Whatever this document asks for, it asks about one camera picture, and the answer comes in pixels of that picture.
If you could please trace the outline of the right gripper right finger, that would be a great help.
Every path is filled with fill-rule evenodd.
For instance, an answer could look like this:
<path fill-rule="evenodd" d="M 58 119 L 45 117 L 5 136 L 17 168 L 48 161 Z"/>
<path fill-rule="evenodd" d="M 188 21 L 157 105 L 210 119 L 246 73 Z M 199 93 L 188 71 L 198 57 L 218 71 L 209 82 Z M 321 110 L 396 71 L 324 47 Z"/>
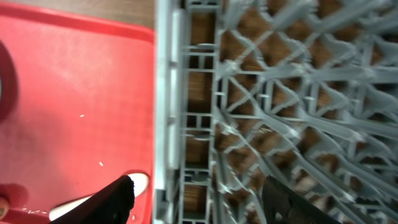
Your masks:
<path fill-rule="evenodd" d="M 340 224 L 271 175 L 261 198 L 267 223 Z"/>

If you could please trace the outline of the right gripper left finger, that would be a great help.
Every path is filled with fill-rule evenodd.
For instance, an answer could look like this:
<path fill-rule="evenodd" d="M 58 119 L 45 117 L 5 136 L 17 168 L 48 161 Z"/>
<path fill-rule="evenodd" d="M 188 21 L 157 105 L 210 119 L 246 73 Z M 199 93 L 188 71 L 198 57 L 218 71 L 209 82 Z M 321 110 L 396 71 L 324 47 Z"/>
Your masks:
<path fill-rule="evenodd" d="M 124 175 L 50 223 L 126 224 L 134 201 L 134 182 Z"/>

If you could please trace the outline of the white plastic spoon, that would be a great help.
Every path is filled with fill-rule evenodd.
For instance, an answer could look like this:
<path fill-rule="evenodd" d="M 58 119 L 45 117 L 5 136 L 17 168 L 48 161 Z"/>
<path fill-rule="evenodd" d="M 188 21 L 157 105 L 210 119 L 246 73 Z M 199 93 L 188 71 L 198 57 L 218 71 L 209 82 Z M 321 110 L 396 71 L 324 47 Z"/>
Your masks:
<path fill-rule="evenodd" d="M 148 187 L 149 176 L 144 173 L 133 173 L 133 174 L 127 174 L 126 176 L 130 177 L 131 180 L 134 182 L 134 195 L 135 195 L 135 199 L 136 199 L 136 197 L 139 196 L 141 193 L 143 193 L 146 190 L 146 188 Z M 94 194 L 83 197 L 83 198 L 79 198 L 77 200 L 70 201 L 70 202 L 64 203 L 62 205 L 59 205 L 59 206 L 53 208 L 49 213 L 50 222 L 64 214 L 66 214 L 73 208 L 76 208 L 78 205 L 80 205 L 81 203 L 83 203 L 84 201 L 86 201 L 93 195 Z"/>

